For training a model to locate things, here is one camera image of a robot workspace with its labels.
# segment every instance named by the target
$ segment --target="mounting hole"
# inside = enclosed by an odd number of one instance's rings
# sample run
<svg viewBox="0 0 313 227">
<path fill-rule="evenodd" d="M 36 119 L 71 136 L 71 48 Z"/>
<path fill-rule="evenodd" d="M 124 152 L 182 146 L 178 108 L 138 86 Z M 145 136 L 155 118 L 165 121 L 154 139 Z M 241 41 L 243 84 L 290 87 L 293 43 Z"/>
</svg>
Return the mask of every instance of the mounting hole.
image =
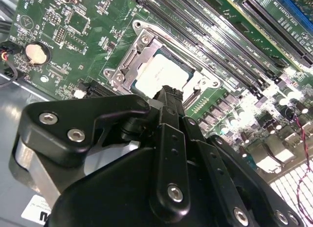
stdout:
<svg viewBox="0 0 313 227">
<path fill-rule="evenodd" d="M 217 156 L 214 153 L 210 153 L 210 155 L 212 156 L 212 158 L 216 159 Z"/>
<path fill-rule="evenodd" d="M 217 171 L 221 174 L 221 175 L 224 175 L 224 171 L 220 168 L 217 169 Z"/>
<path fill-rule="evenodd" d="M 218 82 L 213 82 L 213 84 L 212 84 L 212 86 L 215 87 L 215 88 L 216 88 L 218 85 L 219 85 Z"/>
<path fill-rule="evenodd" d="M 141 23 L 136 22 L 134 26 L 135 26 L 136 29 L 140 29 L 141 28 Z"/>
<path fill-rule="evenodd" d="M 172 149 L 172 153 L 175 155 L 175 156 L 178 156 L 178 151 L 176 149 Z"/>
</svg>

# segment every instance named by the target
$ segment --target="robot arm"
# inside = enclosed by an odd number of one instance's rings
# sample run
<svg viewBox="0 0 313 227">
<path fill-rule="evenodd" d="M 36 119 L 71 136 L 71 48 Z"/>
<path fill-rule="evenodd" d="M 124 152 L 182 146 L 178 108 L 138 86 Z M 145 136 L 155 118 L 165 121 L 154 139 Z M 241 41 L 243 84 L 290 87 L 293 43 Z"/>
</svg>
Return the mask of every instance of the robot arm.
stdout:
<svg viewBox="0 0 313 227">
<path fill-rule="evenodd" d="M 85 176 L 99 141 L 131 140 L 140 147 Z M 222 138 L 203 137 L 168 86 L 149 103 L 124 95 L 27 106 L 10 170 L 53 207 L 47 227 L 304 226 Z"/>
</svg>

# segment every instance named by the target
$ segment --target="label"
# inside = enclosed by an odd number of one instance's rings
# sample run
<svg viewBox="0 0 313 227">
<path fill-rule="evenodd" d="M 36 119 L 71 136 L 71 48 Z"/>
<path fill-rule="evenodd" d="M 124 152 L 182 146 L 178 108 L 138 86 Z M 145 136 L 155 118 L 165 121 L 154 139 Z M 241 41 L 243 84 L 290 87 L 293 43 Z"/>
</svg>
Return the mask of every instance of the label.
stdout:
<svg viewBox="0 0 313 227">
<path fill-rule="evenodd" d="M 34 195 L 23 211 L 21 217 L 40 225 L 47 221 L 51 209 L 45 199 L 39 195 Z"/>
</svg>

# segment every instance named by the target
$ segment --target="screw hole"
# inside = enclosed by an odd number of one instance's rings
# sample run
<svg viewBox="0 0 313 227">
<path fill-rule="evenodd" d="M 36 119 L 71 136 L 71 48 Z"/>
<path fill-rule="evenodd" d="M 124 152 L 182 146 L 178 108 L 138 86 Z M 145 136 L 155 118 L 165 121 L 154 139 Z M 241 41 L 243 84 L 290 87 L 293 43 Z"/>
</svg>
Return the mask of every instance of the screw hole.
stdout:
<svg viewBox="0 0 313 227">
<path fill-rule="evenodd" d="M 220 168 L 217 169 L 217 171 L 221 174 L 221 175 L 224 175 L 224 171 Z"/>
<path fill-rule="evenodd" d="M 141 28 L 141 24 L 140 23 L 135 23 L 135 28 L 140 29 Z"/>
<path fill-rule="evenodd" d="M 215 155 L 215 154 L 213 154 L 213 153 L 210 153 L 210 155 L 212 156 L 212 158 L 214 158 L 214 159 L 216 159 L 217 158 L 217 156 Z"/>
<path fill-rule="evenodd" d="M 52 121 L 53 117 L 50 116 L 50 115 L 46 115 L 46 116 L 44 116 L 44 119 L 47 120 L 47 121 Z"/>
<path fill-rule="evenodd" d="M 73 136 L 80 138 L 81 134 L 80 133 L 73 133 Z"/>
<path fill-rule="evenodd" d="M 178 151 L 176 149 L 172 149 L 172 153 L 175 155 L 175 156 L 178 156 Z"/>
</svg>

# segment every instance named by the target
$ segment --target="wire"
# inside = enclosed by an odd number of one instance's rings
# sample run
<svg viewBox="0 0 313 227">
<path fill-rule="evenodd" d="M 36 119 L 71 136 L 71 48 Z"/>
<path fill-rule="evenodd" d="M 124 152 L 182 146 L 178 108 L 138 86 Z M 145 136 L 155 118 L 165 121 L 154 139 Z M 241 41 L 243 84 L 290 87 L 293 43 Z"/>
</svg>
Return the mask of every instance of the wire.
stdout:
<svg viewBox="0 0 313 227">
<path fill-rule="evenodd" d="M 6 52 L 3 52 L 1 54 L 1 58 L 7 63 L 7 65 L 11 68 L 11 70 L 13 72 L 13 77 L 9 81 L 7 81 L 7 82 L 5 82 L 3 84 L 0 84 L 0 88 L 4 88 L 4 87 L 12 84 L 18 78 L 19 73 L 16 70 L 15 66 L 13 65 L 13 63 L 8 60 Z"/>
<path fill-rule="evenodd" d="M 1 54 L 1 58 L 2 58 L 4 61 L 7 61 L 7 60 L 8 60 L 7 52 L 3 52 L 3 53 Z"/>
<path fill-rule="evenodd" d="M 0 21 L 0 33 L 9 34 L 12 23 L 6 21 Z"/>
<path fill-rule="evenodd" d="M 3 29 L 2 27 L 0 27 L 0 33 L 8 35 L 10 33 L 10 30 L 9 29 Z"/>
<path fill-rule="evenodd" d="M 0 26 L 8 26 L 10 27 L 12 25 L 11 22 L 7 22 L 7 21 L 0 21 Z"/>
<path fill-rule="evenodd" d="M 301 184 L 304 182 L 304 179 L 308 176 L 308 174 L 310 172 L 312 172 L 312 169 L 310 167 L 309 146 L 308 146 L 308 144 L 306 142 L 305 131 L 304 131 L 303 127 L 300 124 L 299 118 L 296 116 L 294 118 L 294 120 L 297 123 L 297 125 L 298 125 L 298 127 L 300 128 L 300 131 L 301 131 L 301 139 L 303 140 L 303 149 L 304 149 L 304 153 L 305 153 L 305 157 L 306 157 L 306 164 L 307 164 L 307 170 L 304 173 L 304 175 L 302 176 L 302 178 L 299 180 L 299 183 L 298 183 L 298 186 L 297 186 L 297 202 L 298 202 L 298 207 L 299 207 L 299 210 L 301 211 L 301 213 L 308 220 L 308 222 L 313 225 L 313 219 L 312 219 L 312 217 L 310 217 L 309 215 L 306 214 L 308 212 L 307 212 L 306 208 L 303 206 L 302 202 L 300 201 L 300 195 L 299 195 Z"/>
<path fill-rule="evenodd" d="M 14 10 L 11 9 L 7 4 L 0 0 L 0 10 L 10 19 L 13 19 Z"/>
</svg>

